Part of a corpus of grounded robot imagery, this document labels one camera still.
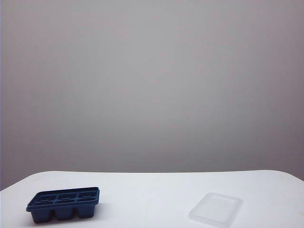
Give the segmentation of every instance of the gray backdrop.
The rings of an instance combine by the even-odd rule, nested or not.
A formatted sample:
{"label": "gray backdrop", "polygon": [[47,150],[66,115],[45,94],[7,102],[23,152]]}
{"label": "gray backdrop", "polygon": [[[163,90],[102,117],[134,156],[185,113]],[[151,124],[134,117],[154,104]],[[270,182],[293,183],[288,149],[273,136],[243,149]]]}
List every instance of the gray backdrop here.
{"label": "gray backdrop", "polygon": [[303,0],[3,0],[1,183],[40,171],[304,179]]}

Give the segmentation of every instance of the white table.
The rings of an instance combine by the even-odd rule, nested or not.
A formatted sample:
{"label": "white table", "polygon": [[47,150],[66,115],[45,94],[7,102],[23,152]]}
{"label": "white table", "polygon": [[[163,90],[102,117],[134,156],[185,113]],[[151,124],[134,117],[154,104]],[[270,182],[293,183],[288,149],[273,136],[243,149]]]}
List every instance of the white table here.
{"label": "white table", "polygon": [[[34,224],[26,205],[39,191],[98,186],[93,218]],[[48,171],[1,192],[2,228],[204,228],[188,218],[208,193],[243,205],[232,228],[303,228],[304,181],[280,171],[98,173]]]}

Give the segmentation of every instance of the ice cube tray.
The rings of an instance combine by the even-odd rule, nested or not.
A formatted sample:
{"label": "ice cube tray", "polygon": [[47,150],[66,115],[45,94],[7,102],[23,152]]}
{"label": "ice cube tray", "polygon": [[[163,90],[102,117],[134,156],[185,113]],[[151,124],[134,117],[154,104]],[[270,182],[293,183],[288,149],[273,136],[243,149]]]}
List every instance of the ice cube tray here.
{"label": "ice cube tray", "polygon": [[28,203],[26,211],[31,212],[35,223],[48,222],[53,214],[59,221],[68,220],[76,211],[84,219],[93,217],[98,202],[98,187],[42,191]]}

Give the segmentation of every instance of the clear plastic lid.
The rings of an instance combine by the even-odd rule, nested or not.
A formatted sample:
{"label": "clear plastic lid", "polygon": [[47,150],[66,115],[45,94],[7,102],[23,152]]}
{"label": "clear plastic lid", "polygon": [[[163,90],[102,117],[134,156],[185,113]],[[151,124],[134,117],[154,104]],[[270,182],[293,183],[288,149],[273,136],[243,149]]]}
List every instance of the clear plastic lid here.
{"label": "clear plastic lid", "polygon": [[192,209],[189,218],[218,228],[229,228],[241,204],[241,199],[210,192]]}

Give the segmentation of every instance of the navy blue container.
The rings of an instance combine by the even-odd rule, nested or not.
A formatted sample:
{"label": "navy blue container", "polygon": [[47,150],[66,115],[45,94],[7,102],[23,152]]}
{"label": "navy blue container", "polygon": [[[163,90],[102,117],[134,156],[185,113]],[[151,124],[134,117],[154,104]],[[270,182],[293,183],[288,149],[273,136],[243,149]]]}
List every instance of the navy blue container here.
{"label": "navy blue container", "polygon": [[35,223],[48,222],[53,214],[59,221],[68,220],[75,212],[84,219],[93,217],[98,202],[98,187],[42,191],[29,202],[27,211],[31,212]]}

